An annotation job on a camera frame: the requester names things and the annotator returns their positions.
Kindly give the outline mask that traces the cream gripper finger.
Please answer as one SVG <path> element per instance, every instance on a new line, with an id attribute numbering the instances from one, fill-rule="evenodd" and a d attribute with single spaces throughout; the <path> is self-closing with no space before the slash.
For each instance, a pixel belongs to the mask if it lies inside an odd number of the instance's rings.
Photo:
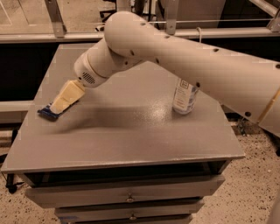
<path id="1" fill-rule="evenodd" d="M 85 87 L 78 80 L 68 80 L 53 100 L 50 110 L 60 114 L 85 94 Z"/>

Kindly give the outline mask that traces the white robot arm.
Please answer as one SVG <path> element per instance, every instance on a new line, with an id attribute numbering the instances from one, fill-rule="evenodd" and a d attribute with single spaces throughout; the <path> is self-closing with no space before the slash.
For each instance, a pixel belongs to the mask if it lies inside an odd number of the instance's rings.
<path id="1" fill-rule="evenodd" d="M 69 80 L 50 104 L 61 115 L 86 88 L 149 61 L 232 109 L 264 130 L 280 135 L 280 67 L 273 60 L 165 34 L 129 11 L 113 14 L 104 38 L 74 63 Z"/>

